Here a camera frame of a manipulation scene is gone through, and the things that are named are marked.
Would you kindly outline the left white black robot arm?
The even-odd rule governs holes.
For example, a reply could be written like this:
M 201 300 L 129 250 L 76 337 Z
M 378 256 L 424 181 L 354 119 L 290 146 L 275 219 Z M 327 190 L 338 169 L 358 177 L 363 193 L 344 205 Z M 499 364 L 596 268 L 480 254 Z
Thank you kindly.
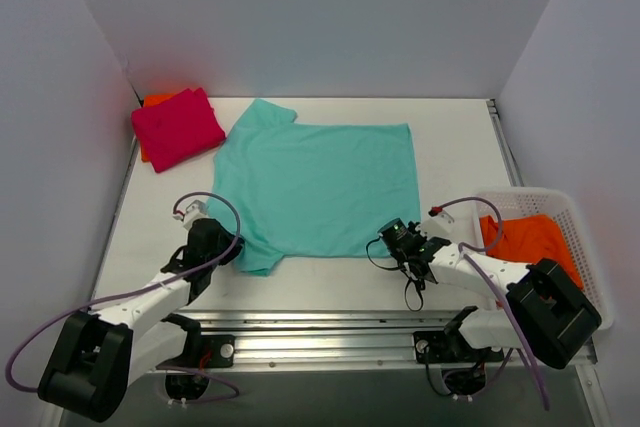
M 140 293 L 98 311 L 78 310 L 65 320 L 37 387 L 39 399 L 104 422 L 148 371 L 197 366 L 204 354 L 202 327 L 179 311 L 243 247 L 243 238 L 217 220 L 194 221 L 185 245 Z

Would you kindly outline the teal t shirt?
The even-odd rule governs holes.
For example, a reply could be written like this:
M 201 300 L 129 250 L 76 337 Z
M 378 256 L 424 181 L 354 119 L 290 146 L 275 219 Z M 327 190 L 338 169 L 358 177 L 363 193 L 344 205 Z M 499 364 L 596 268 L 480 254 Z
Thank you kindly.
M 387 222 L 420 216 L 408 124 L 311 125 L 262 99 L 236 121 L 213 159 L 210 217 L 245 246 L 237 270 L 268 275 L 286 257 L 363 257 Z

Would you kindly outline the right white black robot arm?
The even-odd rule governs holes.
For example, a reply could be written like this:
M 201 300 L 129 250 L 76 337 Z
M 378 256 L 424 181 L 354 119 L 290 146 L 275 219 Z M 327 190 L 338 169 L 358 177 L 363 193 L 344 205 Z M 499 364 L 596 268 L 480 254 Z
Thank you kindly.
M 521 349 L 544 365 L 565 368 L 602 323 L 582 290 L 555 261 L 508 262 L 426 237 L 396 218 L 378 231 L 396 269 L 422 291 L 427 282 L 455 286 L 500 304 L 467 307 L 445 328 L 444 347 L 455 359 L 477 350 Z

